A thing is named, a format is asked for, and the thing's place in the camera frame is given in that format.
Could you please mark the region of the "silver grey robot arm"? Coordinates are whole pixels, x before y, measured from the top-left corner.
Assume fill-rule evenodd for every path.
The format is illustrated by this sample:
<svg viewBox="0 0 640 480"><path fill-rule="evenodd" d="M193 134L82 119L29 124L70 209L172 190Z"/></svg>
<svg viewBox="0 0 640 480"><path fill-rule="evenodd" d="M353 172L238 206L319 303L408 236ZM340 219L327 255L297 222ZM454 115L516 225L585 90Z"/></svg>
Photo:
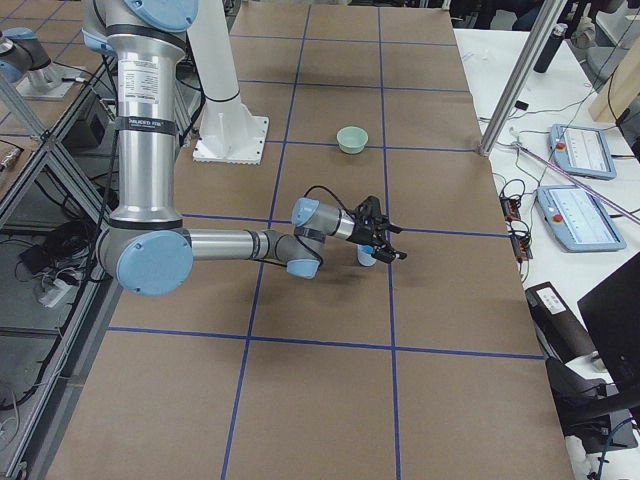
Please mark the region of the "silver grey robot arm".
<svg viewBox="0 0 640 480"><path fill-rule="evenodd" d="M304 196L293 207L292 234L186 228L174 205L179 62L192 55L201 82L197 160L257 164L269 126L242 102L223 5L87 1L83 13L86 45L117 60L119 204L98 240L97 256L124 289L147 297L168 294L197 260L274 261L311 279L330 236L367 246L377 261L402 257L388 240L394 225L374 196L355 208Z"/></svg>
<svg viewBox="0 0 640 480"><path fill-rule="evenodd" d="M29 100L61 101L75 74L56 65L29 28L1 31L1 76Z"/></svg>

